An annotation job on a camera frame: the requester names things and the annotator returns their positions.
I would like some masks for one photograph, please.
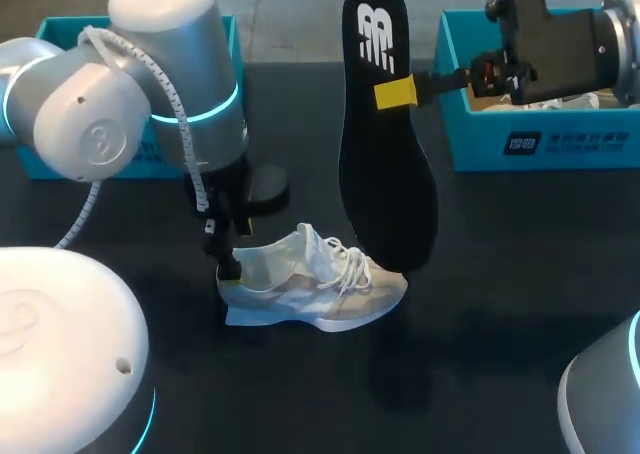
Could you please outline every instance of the black table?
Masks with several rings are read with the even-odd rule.
[[[252,155],[286,167],[292,203],[239,242],[310,222],[353,244],[341,66],[250,65],[247,78]],[[640,172],[455,174],[437,107],[415,127],[440,189],[433,259],[395,311],[342,334],[226,328],[182,185],[106,183],[73,249],[146,314],[158,412],[144,452],[567,453],[562,372],[640,307]],[[53,245],[86,186],[29,182],[7,152],[0,173],[0,245]]]

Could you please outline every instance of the robotic arm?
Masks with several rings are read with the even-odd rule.
[[[509,94],[516,105],[608,88],[623,105],[640,100],[640,0],[604,0],[600,10],[563,15],[545,0],[490,0],[485,12],[499,23],[502,46],[451,74],[414,75],[419,106],[469,84],[475,97]],[[405,102],[379,100],[378,108]]]
[[[113,177],[134,158],[151,119],[165,160],[185,172],[206,222],[205,250],[239,279],[231,225],[288,201],[286,176],[251,166],[217,0],[109,0],[109,29],[87,28],[62,51],[39,39],[0,44],[0,142],[34,149],[60,175]]]

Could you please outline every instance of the cardboard box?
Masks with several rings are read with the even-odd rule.
[[[244,66],[241,44],[233,16],[223,17],[229,41],[231,60],[238,80],[239,95],[243,94]],[[110,24],[108,17],[49,17],[44,20],[36,37],[49,41],[68,50],[78,43],[78,36],[86,26],[106,28]],[[61,179],[28,147],[19,147],[18,155],[25,171],[31,179]],[[180,178],[183,172],[167,164],[158,146],[151,124],[147,124],[140,149],[129,166],[116,179],[172,179]]]
[[[435,71],[468,68],[474,57],[500,46],[499,26],[484,11],[445,11]],[[640,167],[640,109],[485,112],[477,110],[479,101],[473,100],[474,110],[465,90],[440,96],[456,171]],[[496,99],[480,102],[488,107]]]

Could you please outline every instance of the black insole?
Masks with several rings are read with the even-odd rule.
[[[340,191],[347,217],[375,262],[394,272],[422,267],[438,226],[438,197],[408,106],[379,111],[374,86],[410,74],[404,0],[345,0],[346,101]]]

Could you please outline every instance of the concrete floor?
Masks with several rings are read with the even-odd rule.
[[[433,55],[443,9],[481,9],[486,0],[406,0],[414,57]],[[250,61],[330,61],[342,57],[343,0],[220,0],[238,17]],[[600,0],[548,0],[551,6],[593,6]],[[100,14],[107,0],[0,0],[0,41],[35,33],[46,16]]]

